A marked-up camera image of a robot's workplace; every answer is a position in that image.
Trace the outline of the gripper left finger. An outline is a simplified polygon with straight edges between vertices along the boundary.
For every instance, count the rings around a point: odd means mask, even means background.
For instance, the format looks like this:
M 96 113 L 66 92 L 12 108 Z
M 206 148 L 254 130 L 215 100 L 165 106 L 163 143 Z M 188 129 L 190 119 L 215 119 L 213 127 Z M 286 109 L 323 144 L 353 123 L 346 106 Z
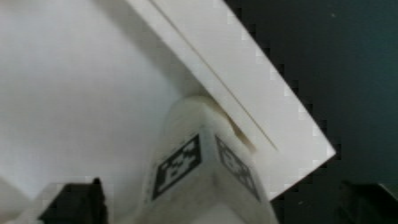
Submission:
M 39 216 L 42 224 L 108 224 L 101 180 L 69 183 Z

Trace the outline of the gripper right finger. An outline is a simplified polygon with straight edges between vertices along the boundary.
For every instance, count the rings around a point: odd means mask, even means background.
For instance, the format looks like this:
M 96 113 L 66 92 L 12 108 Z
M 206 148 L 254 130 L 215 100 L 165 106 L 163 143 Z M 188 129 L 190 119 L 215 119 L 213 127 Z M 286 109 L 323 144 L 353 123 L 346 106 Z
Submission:
M 337 224 L 398 224 L 398 184 L 341 182 Z

